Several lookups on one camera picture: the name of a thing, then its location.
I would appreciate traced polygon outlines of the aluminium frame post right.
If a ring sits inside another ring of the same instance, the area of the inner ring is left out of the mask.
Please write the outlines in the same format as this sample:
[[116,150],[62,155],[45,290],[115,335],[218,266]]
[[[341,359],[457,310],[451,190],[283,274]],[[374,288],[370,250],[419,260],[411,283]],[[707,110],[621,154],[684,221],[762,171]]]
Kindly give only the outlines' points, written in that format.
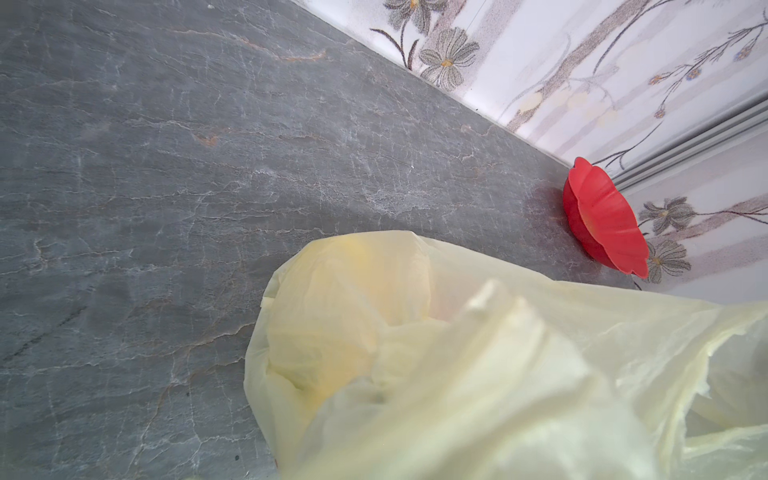
[[695,135],[665,147],[658,154],[643,160],[614,177],[620,191],[627,190],[693,160],[702,160],[705,154],[715,153],[721,147],[735,146],[755,134],[767,131],[767,95],[761,95],[745,107],[700,129]]

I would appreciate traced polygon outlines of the red flower-shaped plastic plate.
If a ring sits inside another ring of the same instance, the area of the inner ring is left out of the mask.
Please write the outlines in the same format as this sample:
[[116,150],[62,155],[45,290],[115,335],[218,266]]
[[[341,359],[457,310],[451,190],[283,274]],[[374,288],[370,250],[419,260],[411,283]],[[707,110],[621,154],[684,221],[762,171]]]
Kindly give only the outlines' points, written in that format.
[[649,249],[635,214],[602,168],[576,158],[562,201],[568,226],[590,257],[627,275],[649,275]]

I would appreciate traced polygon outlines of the pale yellow printed plastic bag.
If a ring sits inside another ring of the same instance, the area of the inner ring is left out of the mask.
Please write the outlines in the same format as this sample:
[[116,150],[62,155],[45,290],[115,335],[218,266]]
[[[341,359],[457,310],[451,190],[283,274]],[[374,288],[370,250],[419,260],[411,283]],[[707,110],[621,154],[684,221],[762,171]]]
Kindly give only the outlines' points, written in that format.
[[407,231],[270,279],[244,390],[284,479],[763,479],[767,306],[555,281]]

